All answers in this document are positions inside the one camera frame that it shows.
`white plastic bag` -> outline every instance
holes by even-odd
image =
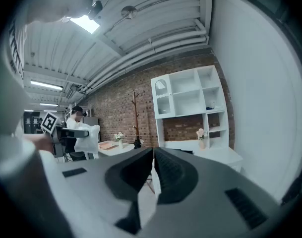
[[[87,130],[89,131],[88,137],[77,138],[75,144],[76,152],[85,152],[85,153],[93,153],[98,154],[98,133],[100,131],[99,125],[89,126],[87,124],[82,124],[79,130]]]

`ceiling light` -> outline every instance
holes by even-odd
[[[42,106],[58,107],[57,104],[40,103],[40,105],[42,105]]]
[[[53,89],[62,91],[62,87],[57,86],[57,85],[46,84],[46,83],[42,83],[42,82],[38,82],[38,81],[34,81],[34,80],[31,80],[31,84],[32,85],[44,86],[44,87],[48,87],[48,88],[53,88]]]
[[[87,15],[83,15],[80,18],[71,18],[70,20],[91,34],[99,27],[99,24],[94,20],[90,20]]]

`cabinet door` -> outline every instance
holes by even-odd
[[[156,119],[175,117],[169,75],[151,79],[154,113]]]

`ceiling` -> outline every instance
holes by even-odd
[[[24,46],[24,87],[31,98],[30,107],[41,110],[39,103],[58,104],[58,111],[78,102],[85,86],[94,78],[102,78],[106,68],[138,48],[167,36],[199,30],[199,19],[209,31],[212,0],[101,0],[103,10],[95,21],[100,27],[93,34],[73,22],[34,22],[27,27]],[[123,19],[121,10],[135,6],[137,16]],[[205,43],[197,43],[194,49]],[[189,45],[179,47],[183,52]],[[128,64],[131,69],[137,62]],[[117,76],[114,75],[103,83]],[[30,80],[59,85],[62,92],[36,87]]]

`white table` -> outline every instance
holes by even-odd
[[[125,153],[125,152],[128,152],[128,151],[134,149],[133,144],[122,143],[123,144],[123,149],[120,149],[118,142],[104,141],[103,143],[105,143],[105,142],[108,142],[108,143],[113,144],[114,146],[116,146],[116,147],[113,147],[111,149],[100,149],[100,146],[99,146],[99,153],[105,154],[107,156],[113,156],[113,155],[117,155],[117,154],[120,154],[120,153]]]
[[[193,153],[195,156],[225,164],[237,172],[240,172],[242,167],[243,158],[230,147],[204,150],[197,148]]]

